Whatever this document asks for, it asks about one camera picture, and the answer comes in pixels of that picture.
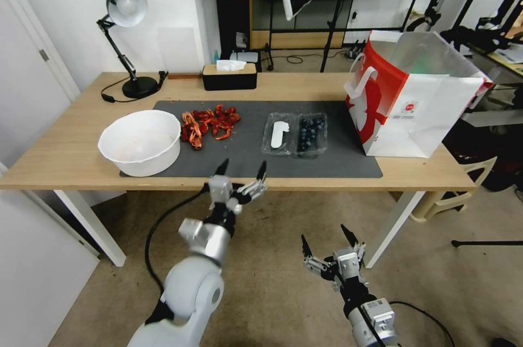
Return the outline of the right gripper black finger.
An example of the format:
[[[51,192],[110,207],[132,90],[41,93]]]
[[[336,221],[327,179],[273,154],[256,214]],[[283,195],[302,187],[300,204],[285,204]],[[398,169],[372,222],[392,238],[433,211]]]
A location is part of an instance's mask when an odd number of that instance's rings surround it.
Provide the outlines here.
[[[301,241],[304,267],[321,278],[332,278],[331,261],[315,257],[303,234]]]
[[[354,250],[354,252],[357,254],[357,259],[359,266],[364,265],[364,253],[366,250],[366,243],[365,242],[359,242],[356,235],[350,231],[344,224],[340,225],[341,230],[346,237],[347,241],[349,242],[350,247]]]

